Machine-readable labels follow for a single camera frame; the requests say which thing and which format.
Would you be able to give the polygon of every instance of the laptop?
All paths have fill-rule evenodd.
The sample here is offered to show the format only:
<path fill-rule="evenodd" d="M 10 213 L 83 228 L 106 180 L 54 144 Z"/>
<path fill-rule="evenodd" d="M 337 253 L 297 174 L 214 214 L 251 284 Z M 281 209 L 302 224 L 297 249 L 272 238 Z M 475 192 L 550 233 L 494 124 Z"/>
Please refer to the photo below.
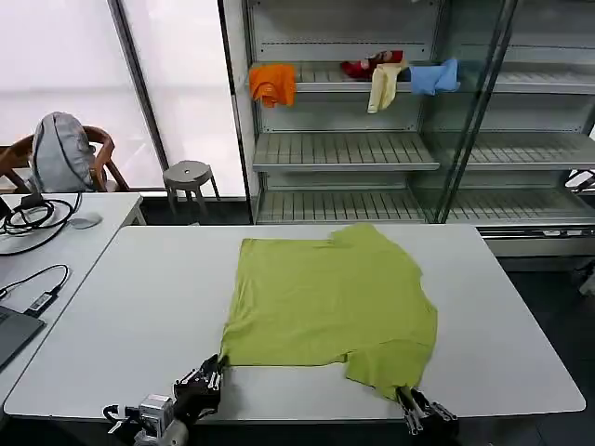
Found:
<path fill-rule="evenodd" d="M 0 307 L 0 370 L 46 325 L 39 319 Z"/>

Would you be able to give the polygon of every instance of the white table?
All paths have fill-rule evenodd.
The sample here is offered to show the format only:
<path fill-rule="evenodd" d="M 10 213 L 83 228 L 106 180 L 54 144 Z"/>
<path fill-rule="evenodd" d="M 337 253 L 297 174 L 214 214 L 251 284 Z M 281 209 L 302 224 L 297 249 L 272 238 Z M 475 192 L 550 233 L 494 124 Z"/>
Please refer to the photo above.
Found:
<path fill-rule="evenodd" d="M 44 194 L 46 198 L 58 198 L 74 203 L 76 194 Z M 22 195 L 3 195 L 2 198 L 10 207 L 20 203 Z M 74 293 L 93 268 L 97 259 L 116 232 L 123 226 L 138 221 L 144 223 L 139 210 L 142 198 L 137 193 L 85 193 L 82 197 L 79 215 L 95 212 L 103 217 L 101 223 L 86 230 L 76 230 L 67 226 L 48 244 L 30 253 L 0 257 L 0 286 L 24 279 L 40 269 L 57 263 L 63 263 L 71 268 L 71 276 L 62 290 L 59 298 L 44 312 L 41 319 L 46 326 L 33 341 L 22 350 L 12 362 L 0 372 L 0 403 L 4 402 L 10 390 L 31 361 L 35 352 L 49 335 L 52 327 L 67 307 Z M 19 250 L 34 243 L 31 238 L 43 240 L 46 234 L 36 234 L 24 238 L 0 236 L 0 252 Z M 56 269 L 38 278 L 24 283 L 0 301 L 0 305 L 16 311 L 24 311 L 44 291 L 51 289 L 60 281 L 63 271 Z"/>
<path fill-rule="evenodd" d="M 585 400 L 470 226 L 378 225 L 423 271 L 439 310 L 427 395 L 459 416 L 581 411 Z M 15 386 L 11 415 L 100 419 L 108 404 L 170 394 L 217 353 L 245 237 L 325 238 L 333 226 L 124 228 Z M 241 367 L 219 418 L 401 418 L 396 404 L 325 367 Z"/>

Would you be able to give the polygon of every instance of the red cloth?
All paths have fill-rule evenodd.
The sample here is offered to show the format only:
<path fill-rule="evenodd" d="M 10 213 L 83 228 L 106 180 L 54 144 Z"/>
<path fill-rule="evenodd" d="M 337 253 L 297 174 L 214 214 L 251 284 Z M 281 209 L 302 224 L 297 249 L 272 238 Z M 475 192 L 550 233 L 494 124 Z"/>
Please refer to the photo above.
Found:
<path fill-rule="evenodd" d="M 370 59 L 358 60 L 357 62 L 343 62 L 341 63 L 341 70 L 350 78 L 370 81 L 374 70 L 381 63 L 400 63 L 403 61 L 403 52 L 396 51 L 382 51 Z"/>

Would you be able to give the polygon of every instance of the shelf rack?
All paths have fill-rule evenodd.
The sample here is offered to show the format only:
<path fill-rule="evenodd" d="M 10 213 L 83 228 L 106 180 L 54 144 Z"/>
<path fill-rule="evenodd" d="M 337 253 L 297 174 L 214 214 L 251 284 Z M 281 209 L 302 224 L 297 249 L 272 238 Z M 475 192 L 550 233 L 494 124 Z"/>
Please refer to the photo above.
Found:
<path fill-rule="evenodd" d="M 264 192 L 258 224 L 423 223 L 409 190 L 292 190 Z"/>
<path fill-rule="evenodd" d="M 430 137 L 444 157 L 454 155 L 454 134 Z M 473 145 L 468 171 L 570 170 L 595 168 L 595 141 L 586 135 L 562 132 L 484 132 Z"/>
<path fill-rule="evenodd" d="M 345 74 L 340 62 L 279 62 L 296 69 L 297 93 L 369 93 L 372 83 L 356 81 Z M 255 63 L 253 67 L 263 65 Z M 399 93 L 410 93 L 410 82 L 398 82 Z"/>
<path fill-rule="evenodd" d="M 595 210 L 561 189 L 461 189 L 448 222 L 476 226 L 595 224 Z"/>
<path fill-rule="evenodd" d="M 257 172 L 436 170 L 417 133 L 264 133 L 254 160 Z"/>
<path fill-rule="evenodd" d="M 494 92 L 595 95 L 595 70 L 586 65 L 506 63 Z"/>

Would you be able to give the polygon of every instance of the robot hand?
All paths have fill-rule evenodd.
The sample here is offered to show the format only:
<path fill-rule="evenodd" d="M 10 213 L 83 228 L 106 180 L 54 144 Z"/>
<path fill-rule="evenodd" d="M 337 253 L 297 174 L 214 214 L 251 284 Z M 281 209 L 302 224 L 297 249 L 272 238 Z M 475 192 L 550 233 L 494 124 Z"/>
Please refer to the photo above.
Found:
<path fill-rule="evenodd" d="M 192 369 L 176 381 L 175 402 L 169 397 L 150 395 L 138 408 L 125 408 L 125 421 L 111 416 L 118 412 L 117 406 L 106 407 L 103 413 L 113 424 L 110 433 L 134 446 L 185 446 L 192 425 L 217 412 L 227 365 L 227 357 L 212 356 L 198 370 Z"/>

